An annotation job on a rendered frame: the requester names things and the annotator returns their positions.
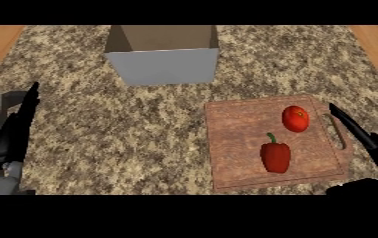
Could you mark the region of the red bell pepper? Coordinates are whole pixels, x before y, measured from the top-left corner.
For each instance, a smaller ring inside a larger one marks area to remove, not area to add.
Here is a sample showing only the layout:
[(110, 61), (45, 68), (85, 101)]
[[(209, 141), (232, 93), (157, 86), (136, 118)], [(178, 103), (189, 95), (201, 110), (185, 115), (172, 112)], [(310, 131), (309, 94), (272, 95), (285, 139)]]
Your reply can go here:
[(291, 149), (285, 143), (277, 141), (272, 133), (268, 133), (271, 142), (262, 145), (260, 157), (268, 172), (285, 173), (290, 168)]

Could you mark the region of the brown wooden cutting board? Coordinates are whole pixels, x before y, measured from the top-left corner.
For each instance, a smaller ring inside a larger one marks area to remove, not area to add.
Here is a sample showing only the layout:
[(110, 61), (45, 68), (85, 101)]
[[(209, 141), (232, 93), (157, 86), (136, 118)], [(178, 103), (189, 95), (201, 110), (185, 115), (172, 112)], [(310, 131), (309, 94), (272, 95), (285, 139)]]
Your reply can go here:
[[(282, 112), (302, 107), (309, 128), (296, 133), (282, 124)], [(343, 180), (349, 177), (352, 141), (328, 106), (310, 95), (277, 96), (206, 104), (213, 186), (217, 192)], [(266, 170), (262, 146), (285, 144), (288, 170)]]

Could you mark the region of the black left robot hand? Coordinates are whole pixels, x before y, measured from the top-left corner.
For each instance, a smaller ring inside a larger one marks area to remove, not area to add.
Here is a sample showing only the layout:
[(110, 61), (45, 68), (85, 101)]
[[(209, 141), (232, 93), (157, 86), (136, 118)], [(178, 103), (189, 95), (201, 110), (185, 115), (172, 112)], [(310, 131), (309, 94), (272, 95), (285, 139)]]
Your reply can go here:
[(34, 83), (23, 100), (20, 110), (12, 113), (0, 128), (0, 166), (14, 161), (23, 162), (27, 155), (30, 127), (40, 103), (39, 83)]

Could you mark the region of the red tomato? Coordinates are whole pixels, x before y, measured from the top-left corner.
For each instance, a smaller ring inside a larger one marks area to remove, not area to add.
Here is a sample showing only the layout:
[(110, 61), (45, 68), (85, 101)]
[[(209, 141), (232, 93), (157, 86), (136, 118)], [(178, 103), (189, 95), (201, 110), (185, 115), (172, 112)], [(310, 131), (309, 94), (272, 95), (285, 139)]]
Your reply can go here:
[(303, 132), (309, 128), (310, 118), (300, 106), (288, 106), (282, 112), (282, 124), (293, 132)]

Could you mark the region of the open cardboard box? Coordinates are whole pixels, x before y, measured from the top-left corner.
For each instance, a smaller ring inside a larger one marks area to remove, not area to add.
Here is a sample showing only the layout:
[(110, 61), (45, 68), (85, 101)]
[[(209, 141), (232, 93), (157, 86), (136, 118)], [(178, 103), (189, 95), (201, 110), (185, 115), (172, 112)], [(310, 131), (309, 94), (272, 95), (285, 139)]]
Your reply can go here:
[(127, 85), (210, 83), (219, 39), (215, 25), (113, 25), (105, 56)]

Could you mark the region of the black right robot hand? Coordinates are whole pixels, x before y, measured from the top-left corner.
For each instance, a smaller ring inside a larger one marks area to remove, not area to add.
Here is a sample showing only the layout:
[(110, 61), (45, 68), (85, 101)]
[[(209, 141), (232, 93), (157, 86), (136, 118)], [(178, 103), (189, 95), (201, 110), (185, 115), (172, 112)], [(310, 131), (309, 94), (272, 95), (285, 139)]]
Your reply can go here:
[[(378, 134), (368, 133), (361, 127), (358, 122), (349, 116), (349, 114), (334, 105), (330, 104), (330, 110), (334, 117), (339, 118), (344, 124), (347, 130), (353, 134), (355, 138), (362, 143), (367, 152), (378, 166)], [(328, 196), (343, 196), (343, 195), (374, 195), (378, 196), (378, 179), (365, 178), (341, 186), (334, 186), (327, 190)]]

